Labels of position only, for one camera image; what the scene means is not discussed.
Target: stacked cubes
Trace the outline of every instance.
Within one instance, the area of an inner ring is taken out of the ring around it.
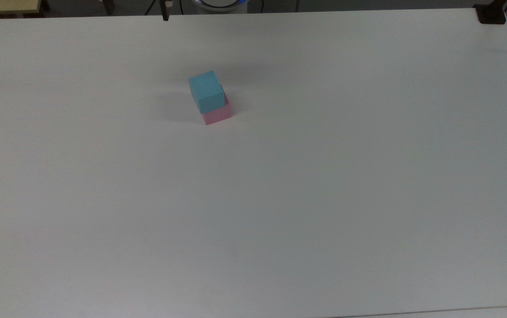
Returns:
[[[232,116],[228,97],[213,71],[189,78],[188,83],[205,124],[217,123]]]

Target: black bracket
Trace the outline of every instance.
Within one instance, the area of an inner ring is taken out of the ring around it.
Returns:
[[[163,21],[168,21],[169,12],[167,11],[167,0],[159,0],[159,5],[161,6],[161,15],[163,16]]]
[[[503,6],[507,0],[494,0],[490,4],[476,4],[473,7],[477,11],[477,18],[482,24],[504,24]]]

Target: black cable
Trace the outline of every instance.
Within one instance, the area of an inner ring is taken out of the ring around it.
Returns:
[[[151,11],[151,8],[153,8],[153,4],[155,4],[156,0],[153,0],[153,2],[151,2],[151,5],[149,6],[147,12],[145,13],[145,15],[147,15],[149,13],[149,11]]]

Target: chair leg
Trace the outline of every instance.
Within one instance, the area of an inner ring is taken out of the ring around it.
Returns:
[[[43,8],[44,11],[51,10],[51,7],[49,6],[49,2],[47,2],[47,0],[41,0],[41,8]]]
[[[104,4],[104,9],[106,9],[106,13],[108,15],[114,14],[114,10],[116,9],[114,0],[102,0],[102,3]]]

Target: wooden furniture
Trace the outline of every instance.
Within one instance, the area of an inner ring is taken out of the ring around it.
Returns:
[[[47,0],[0,0],[0,15],[39,13],[40,7],[50,9]]]

